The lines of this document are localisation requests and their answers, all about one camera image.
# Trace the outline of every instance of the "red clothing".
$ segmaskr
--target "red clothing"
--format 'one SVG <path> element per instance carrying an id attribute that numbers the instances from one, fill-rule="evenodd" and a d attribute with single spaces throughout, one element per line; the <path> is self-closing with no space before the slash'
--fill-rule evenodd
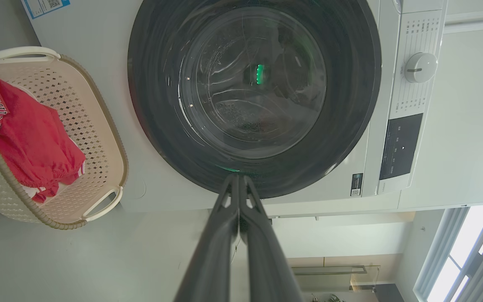
<path id="1" fill-rule="evenodd" d="M 85 161 L 65 132 L 57 111 L 0 80 L 0 153 L 19 183 L 45 187 L 33 200 L 44 202 L 73 183 Z"/>

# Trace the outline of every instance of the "sticker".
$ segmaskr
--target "sticker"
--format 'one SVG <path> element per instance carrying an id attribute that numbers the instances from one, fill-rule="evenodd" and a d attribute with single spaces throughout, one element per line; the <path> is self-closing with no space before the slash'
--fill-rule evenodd
<path id="1" fill-rule="evenodd" d="M 360 196 L 361 186 L 363 185 L 363 174 L 353 174 L 351 176 L 351 193 L 350 196 Z"/>
<path id="2" fill-rule="evenodd" d="M 70 0 L 23 0 L 31 19 L 70 5 Z"/>

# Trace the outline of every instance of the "green plant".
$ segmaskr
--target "green plant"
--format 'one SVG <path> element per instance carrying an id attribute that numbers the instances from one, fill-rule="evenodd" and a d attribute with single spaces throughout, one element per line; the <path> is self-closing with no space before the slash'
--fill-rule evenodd
<path id="1" fill-rule="evenodd" d="M 340 300 L 339 297 L 335 296 L 334 294 L 331 294 L 331 297 L 327 302 L 345 302 L 344 300 Z"/>

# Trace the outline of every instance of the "laundry basket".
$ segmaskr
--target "laundry basket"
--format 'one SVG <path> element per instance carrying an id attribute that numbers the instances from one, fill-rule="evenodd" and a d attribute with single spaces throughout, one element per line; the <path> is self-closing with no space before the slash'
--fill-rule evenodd
<path id="1" fill-rule="evenodd" d="M 55 197 L 36 203 L 0 155 L 0 213 L 52 228 L 74 229 L 112 210 L 122 197 L 128 161 L 98 88 L 78 63 L 43 47 L 0 52 L 0 79 L 56 109 L 69 137 L 86 156 L 86 173 L 61 186 Z M 111 193 L 104 209 L 90 212 Z"/>

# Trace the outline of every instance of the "cable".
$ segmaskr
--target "cable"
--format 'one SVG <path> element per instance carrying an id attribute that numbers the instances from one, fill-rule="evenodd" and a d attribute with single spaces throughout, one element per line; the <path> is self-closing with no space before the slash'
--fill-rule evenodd
<path id="1" fill-rule="evenodd" d="M 230 264 L 232 264 L 232 262 L 234 262 L 234 256 L 236 256 L 236 252 L 238 251 L 238 245 L 240 245 L 240 242 L 242 242 L 242 237 L 240 237 L 240 240 L 238 240 L 238 243 L 234 247 L 234 254 L 232 255 L 232 261 L 230 261 Z"/>

